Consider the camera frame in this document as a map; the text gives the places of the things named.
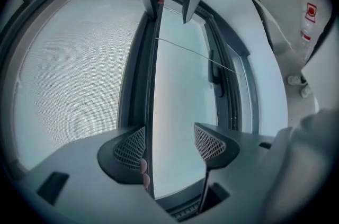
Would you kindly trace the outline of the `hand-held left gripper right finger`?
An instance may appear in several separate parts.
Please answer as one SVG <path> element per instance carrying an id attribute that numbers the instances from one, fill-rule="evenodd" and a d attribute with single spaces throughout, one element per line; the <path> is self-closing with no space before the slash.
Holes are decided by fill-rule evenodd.
<path id="1" fill-rule="evenodd" d="M 211 124 L 194 124 L 194 144 L 206 169 L 225 168 L 240 153 L 239 143 L 228 133 L 233 132 Z"/>

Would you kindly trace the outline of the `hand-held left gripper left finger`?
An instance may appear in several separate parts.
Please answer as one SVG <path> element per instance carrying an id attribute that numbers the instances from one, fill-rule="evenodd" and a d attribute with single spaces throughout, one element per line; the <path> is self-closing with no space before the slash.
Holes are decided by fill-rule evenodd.
<path id="1" fill-rule="evenodd" d="M 106 175 L 117 183 L 142 184 L 140 166 L 145 149 L 145 127 L 124 128 L 122 134 L 99 148 L 97 161 Z"/>

